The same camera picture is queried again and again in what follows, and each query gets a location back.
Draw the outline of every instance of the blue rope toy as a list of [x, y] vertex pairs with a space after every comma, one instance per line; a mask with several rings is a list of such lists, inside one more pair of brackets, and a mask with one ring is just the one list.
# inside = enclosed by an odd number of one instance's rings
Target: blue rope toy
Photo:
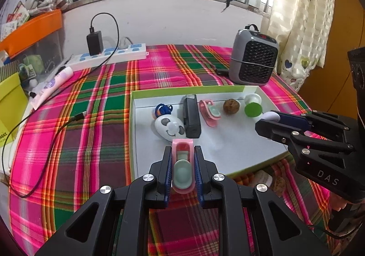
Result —
[[155, 109], [155, 116], [158, 118], [161, 115], [171, 115], [172, 109], [172, 105], [159, 104]]

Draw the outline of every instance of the portable heater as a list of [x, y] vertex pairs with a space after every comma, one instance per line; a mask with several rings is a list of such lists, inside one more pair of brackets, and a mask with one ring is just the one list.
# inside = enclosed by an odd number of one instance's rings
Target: portable heater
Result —
[[234, 40], [229, 78], [241, 85], [264, 85], [275, 67], [279, 44], [254, 24], [239, 30]]

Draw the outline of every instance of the black power bank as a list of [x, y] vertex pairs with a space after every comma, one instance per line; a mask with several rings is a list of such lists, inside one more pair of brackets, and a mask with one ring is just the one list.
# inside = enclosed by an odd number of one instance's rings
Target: black power bank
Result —
[[196, 94], [186, 96], [182, 109], [186, 137], [189, 139], [198, 139], [201, 134], [201, 125]]

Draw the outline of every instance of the orange storage bin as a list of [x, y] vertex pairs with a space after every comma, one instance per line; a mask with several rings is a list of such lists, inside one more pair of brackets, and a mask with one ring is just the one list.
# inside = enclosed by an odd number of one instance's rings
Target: orange storage bin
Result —
[[0, 51], [5, 50], [10, 58], [14, 58], [60, 28], [62, 28], [61, 10], [42, 14], [29, 20], [0, 42]]

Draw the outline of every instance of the tube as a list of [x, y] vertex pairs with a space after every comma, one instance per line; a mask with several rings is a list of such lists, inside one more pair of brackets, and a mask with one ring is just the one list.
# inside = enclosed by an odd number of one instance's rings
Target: tube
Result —
[[30, 101], [30, 104], [37, 110], [40, 105], [54, 93], [63, 83], [73, 76], [73, 70], [68, 66], [60, 71], [46, 86]]

